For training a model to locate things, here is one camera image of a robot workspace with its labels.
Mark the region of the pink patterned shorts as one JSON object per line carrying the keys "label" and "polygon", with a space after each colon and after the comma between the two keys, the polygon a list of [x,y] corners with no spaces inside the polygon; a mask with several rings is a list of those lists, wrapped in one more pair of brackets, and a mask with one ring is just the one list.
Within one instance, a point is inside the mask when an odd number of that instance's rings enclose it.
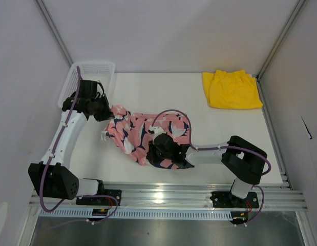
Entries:
{"label": "pink patterned shorts", "polygon": [[189,124],[180,113],[165,113],[155,119],[155,114],[132,113],[121,105],[112,106],[114,118],[101,133],[103,140],[110,139],[116,147],[141,166],[161,169],[181,169],[175,162],[164,159],[150,150],[153,134],[150,126],[161,127],[174,142],[188,147]]}

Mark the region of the yellow shorts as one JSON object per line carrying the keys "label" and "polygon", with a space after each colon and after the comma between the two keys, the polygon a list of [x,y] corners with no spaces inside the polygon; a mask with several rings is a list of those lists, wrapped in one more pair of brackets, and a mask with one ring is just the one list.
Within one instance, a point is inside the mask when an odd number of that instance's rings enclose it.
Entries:
{"label": "yellow shorts", "polygon": [[252,110],[263,107],[256,79],[245,70],[204,72],[202,83],[207,104],[212,108]]}

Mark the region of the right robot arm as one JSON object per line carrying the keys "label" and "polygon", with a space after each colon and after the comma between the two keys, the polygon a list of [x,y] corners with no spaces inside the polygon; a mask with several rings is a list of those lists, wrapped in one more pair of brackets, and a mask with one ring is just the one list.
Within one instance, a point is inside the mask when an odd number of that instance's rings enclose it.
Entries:
{"label": "right robot arm", "polygon": [[162,133],[149,142],[146,158],[155,167],[162,167],[165,161],[170,161],[180,169],[223,164],[236,177],[228,194],[228,201],[234,207],[245,203],[250,189],[271,171],[266,152],[236,135],[221,145],[194,146],[176,143],[172,137]]}

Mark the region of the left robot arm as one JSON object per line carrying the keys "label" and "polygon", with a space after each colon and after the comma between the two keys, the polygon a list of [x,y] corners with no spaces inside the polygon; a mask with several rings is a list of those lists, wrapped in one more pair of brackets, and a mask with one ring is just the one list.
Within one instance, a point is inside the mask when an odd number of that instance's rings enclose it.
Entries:
{"label": "left robot arm", "polygon": [[113,118],[103,85],[80,80],[76,90],[62,104],[61,119],[48,151],[39,163],[31,163],[28,174],[39,197],[72,200],[87,196],[92,204],[105,200],[105,191],[96,179],[78,178],[70,171],[77,139],[90,117],[96,121]]}

